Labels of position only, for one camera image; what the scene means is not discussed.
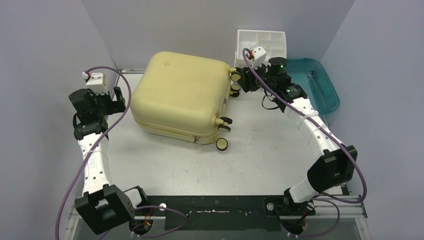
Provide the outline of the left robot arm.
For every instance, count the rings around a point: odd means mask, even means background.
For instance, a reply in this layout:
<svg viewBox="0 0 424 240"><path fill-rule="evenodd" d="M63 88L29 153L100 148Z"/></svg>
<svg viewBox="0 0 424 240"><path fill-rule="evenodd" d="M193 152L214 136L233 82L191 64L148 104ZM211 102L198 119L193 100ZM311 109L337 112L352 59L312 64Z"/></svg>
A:
<svg viewBox="0 0 424 240"><path fill-rule="evenodd" d="M69 95L76 113L74 137L83 157L82 196L74 201L76 211L96 235L145 214L150 202L140 186L121 190L108 177L109 130L106 117L126 112L126 100L120 87L113 89L115 100L104 91L82 88Z"/></svg>

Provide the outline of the yellow hard-shell suitcase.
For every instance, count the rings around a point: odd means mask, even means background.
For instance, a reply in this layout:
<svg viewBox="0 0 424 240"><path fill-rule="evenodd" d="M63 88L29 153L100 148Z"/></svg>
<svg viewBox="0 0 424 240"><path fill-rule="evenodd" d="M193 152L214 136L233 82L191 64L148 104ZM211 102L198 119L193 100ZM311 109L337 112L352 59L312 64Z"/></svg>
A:
<svg viewBox="0 0 424 240"><path fill-rule="evenodd" d="M231 131L225 115L237 97L241 73L211 58L161 51L152 56L131 95L134 121L146 132L195 144L228 148L221 132Z"/></svg>

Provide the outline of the teal transparent plastic tray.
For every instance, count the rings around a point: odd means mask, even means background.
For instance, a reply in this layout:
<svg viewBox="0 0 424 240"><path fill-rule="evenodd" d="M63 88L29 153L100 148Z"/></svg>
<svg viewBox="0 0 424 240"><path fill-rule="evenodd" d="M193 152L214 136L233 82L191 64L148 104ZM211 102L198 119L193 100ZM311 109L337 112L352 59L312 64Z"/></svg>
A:
<svg viewBox="0 0 424 240"><path fill-rule="evenodd" d="M319 61L311 58L290 59L286 69L291 81L303 88L312 106L321 115L333 113L338 109L339 96Z"/></svg>

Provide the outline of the white plastic drawer organizer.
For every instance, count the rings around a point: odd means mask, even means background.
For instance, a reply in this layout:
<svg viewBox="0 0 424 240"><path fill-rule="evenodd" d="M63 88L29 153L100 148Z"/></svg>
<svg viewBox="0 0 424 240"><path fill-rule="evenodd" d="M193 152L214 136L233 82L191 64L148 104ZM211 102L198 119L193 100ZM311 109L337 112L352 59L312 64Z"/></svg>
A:
<svg viewBox="0 0 424 240"><path fill-rule="evenodd" d="M267 52L266 59L264 63L262 63L264 65L267 65L268 60L273 57L287 58L287 42L285 32L239 29L237 31L234 66L240 68L246 67L247 65L243 58L243 49L250 49L256 46L263 47ZM252 67L257 68L262 64L252 65Z"/></svg>

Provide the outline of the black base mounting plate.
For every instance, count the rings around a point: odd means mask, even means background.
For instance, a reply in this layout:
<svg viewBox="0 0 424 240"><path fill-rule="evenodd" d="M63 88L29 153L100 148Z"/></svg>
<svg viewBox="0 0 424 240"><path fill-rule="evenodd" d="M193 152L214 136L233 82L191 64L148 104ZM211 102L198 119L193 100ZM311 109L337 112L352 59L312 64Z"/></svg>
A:
<svg viewBox="0 0 424 240"><path fill-rule="evenodd" d="M146 236L164 221L170 231L245 231L279 232L282 228L300 234L306 218L316 214L312 200L292 203L283 195L212 195L212 196L150 196L148 204L165 204L160 209L137 210L128 224L136 234Z"/></svg>

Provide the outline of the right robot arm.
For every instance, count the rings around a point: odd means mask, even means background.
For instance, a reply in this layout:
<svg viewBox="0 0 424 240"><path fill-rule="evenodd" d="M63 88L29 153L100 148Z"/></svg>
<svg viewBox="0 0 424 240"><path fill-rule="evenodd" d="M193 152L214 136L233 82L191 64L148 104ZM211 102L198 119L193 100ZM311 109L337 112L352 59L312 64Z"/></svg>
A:
<svg viewBox="0 0 424 240"><path fill-rule="evenodd" d="M243 91L254 92L262 88L271 95L277 108L296 124L317 158L303 180L284 191L282 211L298 213L313 197L352 179L357 150L331 135L307 93L292 82L286 71L287 59L272 57L268 65L258 67L254 67L252 57L246 56L244 61L246 66L240 68L238 80Z"/></svg>

